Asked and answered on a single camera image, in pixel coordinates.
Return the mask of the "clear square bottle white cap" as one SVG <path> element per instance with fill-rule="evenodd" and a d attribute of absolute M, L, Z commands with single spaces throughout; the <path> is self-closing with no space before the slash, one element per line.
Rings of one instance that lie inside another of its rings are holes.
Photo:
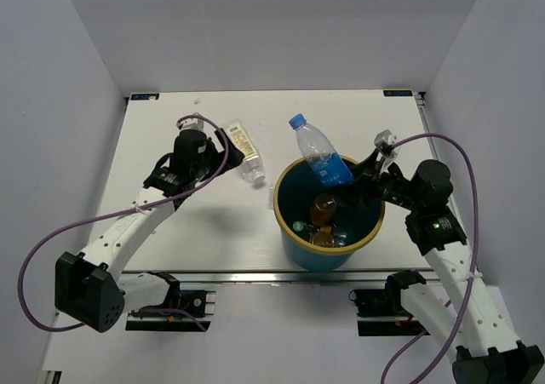
<path fill-rule="evenodd" d="M 233 145 L 244 155 L 243 162 L 238 166 L 241 177 L 254 187 L 263 186 L 266 176 L 261 154 L 242 122 L 233 120 L 224 124 L 223 129 Z"/>

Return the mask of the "blue label water bottle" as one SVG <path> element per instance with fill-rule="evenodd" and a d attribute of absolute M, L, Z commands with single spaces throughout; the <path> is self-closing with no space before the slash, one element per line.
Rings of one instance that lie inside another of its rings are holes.
<path fill-rule="evenodd" d="M 344 186 L 354 181 L 353 174 L 327 136 L 312 126 L 302 114 L 289 120 L 297 145 L 312 172 L 325 188 Z"/>

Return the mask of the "orange juice bottle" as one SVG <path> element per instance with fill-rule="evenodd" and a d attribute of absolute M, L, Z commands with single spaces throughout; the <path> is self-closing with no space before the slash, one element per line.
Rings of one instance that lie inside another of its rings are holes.
<path fill-rule="evenodd" d="M 315 226 L 325 226 L 337 210 L 335 197 L 329 193 L 319 194 L 309 210 L 310 221 Z"/>

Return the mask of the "clear bottle yellow cap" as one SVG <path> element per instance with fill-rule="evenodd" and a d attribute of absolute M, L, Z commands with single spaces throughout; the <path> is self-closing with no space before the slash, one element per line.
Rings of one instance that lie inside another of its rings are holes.
<path fill-rule="evenodd" d="M 348 235 L 339 227 L 324 226 L 311 239 L 311 243 L 324 248 L 341 248 L 347 245 Z"/>

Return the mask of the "green plastic bottle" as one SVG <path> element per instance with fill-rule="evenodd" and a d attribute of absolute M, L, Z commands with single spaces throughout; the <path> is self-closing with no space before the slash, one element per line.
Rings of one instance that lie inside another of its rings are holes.
<path fill-rule="evenodd" d="M 298 238 L 311 242 L 314 235 L 319 231 L 319 228 L 303 221 L 295 221 L 292 224 L 292 231 Z"/>

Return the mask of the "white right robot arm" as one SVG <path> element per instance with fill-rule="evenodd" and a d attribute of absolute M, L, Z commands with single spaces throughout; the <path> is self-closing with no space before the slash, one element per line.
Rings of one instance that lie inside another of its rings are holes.
<path fill-rule="evenodd" d="M 354 182 L 340 194 L 348 203 L 380 200 L 407 209 L 410 240 L 439 277 L 450 305 L 437 299 L 417 271 L 387 277 L 384 302 L 397 315 L 416 317 L 440 345 L 457 383 L 532 383 L 544 366 L 538 346 L 526 346 L 507 324 L 473 265 L 470 244 L 448 205 L 453 186 L 440 161 L 422 161 L 411 179 L 394 163 L 393 146 L 377 146 L 350 168 Z"/>

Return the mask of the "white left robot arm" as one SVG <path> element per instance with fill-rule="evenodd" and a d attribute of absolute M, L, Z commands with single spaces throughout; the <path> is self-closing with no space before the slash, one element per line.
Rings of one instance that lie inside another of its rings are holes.
<path fill-rule="evenodd" d="M 181 310 L 180 283 L 166 272 L 126 275 L 123 270 L 143 243 L 200 184 L 237 168 L 244 154 L 215 131 L 224 144 L 201 129 L 181 129 L 172 152 L 163 155 L 144 180 L 126 215 L 77 254 L 64 253 L 55 264 L 55 307 L 100 333 L 127 312 L 170 315 Z"/>

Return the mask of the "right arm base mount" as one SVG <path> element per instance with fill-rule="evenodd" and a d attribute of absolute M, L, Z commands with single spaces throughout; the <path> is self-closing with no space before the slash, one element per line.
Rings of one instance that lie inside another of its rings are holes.
<path fill-rule="evenodd" d="M 359 337 L 428 335 L 419 321 L 401 305 L 401 291 L 414 284 L 426 284 L 417 271 L 396 272 L 381 289 L 353 289 L 348 299 L 357 307 Z"/>

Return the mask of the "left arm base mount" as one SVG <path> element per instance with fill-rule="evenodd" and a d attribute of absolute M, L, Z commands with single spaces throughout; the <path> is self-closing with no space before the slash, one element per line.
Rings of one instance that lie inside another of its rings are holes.
<path fill-rule="evenodd" d="M 180 289 L 174 297 L 150 311 L 127 316 L 126 331 L 204 333 L 215 314 L 216 292 L 210 289 Z"/>

